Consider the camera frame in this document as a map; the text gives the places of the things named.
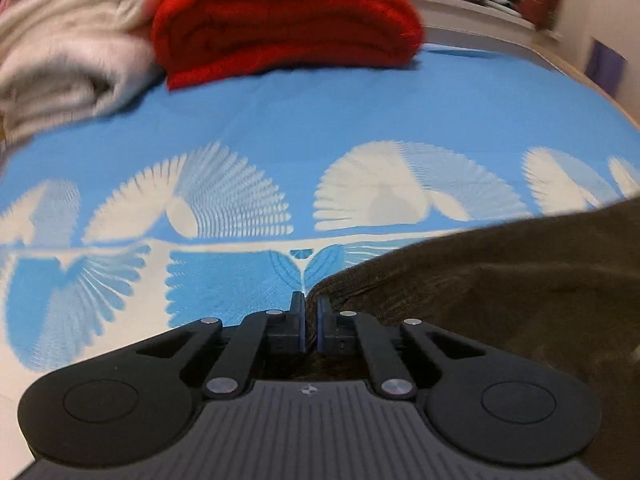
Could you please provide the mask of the brown corduroy pants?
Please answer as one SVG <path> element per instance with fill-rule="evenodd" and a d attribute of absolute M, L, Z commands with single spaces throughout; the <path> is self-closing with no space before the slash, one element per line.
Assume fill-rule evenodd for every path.
<path fill-rule="evenodd" d="M 577 376 L 603 408 L 587 464 L 603 478 L 638 477 L 638 200 L 424 240 L 325 278 L 308 306 L 321 297 Z"/>

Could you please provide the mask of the blue white patterned bedsheet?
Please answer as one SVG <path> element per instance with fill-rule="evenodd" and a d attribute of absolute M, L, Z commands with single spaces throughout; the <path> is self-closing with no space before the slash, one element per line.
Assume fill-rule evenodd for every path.
<path fill-rule="evenodd" d="M 418 240 L 639 193 L 639 130 L 556 68 L 429 44 L 406 70 L 279 70 L 41 133 L 1 159 L 1 474 L 41 375 L 233 325 Z"/>

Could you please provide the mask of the red folded quilt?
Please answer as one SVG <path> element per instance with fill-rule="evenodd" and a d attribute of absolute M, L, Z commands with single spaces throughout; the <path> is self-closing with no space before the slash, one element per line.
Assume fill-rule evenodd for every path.
<path fill-rule="evenodd" d="M 423 44 L 407 0 L 164 0 L 151 27 L 171 90 L 279 67 L 400 67 Z"/>

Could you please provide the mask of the cream folded fleece blanket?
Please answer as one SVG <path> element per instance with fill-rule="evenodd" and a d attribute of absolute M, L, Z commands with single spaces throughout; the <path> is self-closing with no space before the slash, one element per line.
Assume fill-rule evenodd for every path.
<path fill-rule="evenodd" d="M 1 0 L 1 131 L 9 144 L 111 115 L 158 77 L 162 0 Z"/>

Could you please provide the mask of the wooden bed frame rail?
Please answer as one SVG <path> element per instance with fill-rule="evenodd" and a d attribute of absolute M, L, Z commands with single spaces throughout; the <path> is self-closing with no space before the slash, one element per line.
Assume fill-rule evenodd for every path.
<path fill-rule="evenodd" d="M 634 118 L 629 114 L 616 99 L 612 98 L 609 94 L 607 94 L 600 86 L 598 86 L 595 82 L 589 79 L 583 72 L 578 70 L 578 68 L 564 58 L 561 58 L 559 55 L 551 52 L 549 49 L 541 46 L 540 44 L 532 44 L 532 50 L 539 54 L 542 58 L 544 58 L 547 62 L 549 62 L 554 68 L 556 68 L 559 72 L 563 73 L 570 78 L 573 78 L 583 86 L 586 86 L 592 89 L 595 92 L 598 92 L 600 96 L 603 96 L 608 100 L 611 104 L 613 104 L 617 110 L 623 114 L 623 116 L 628 120 L 636 128 L 639 128 L 638 122 L 634 120 Z"/>

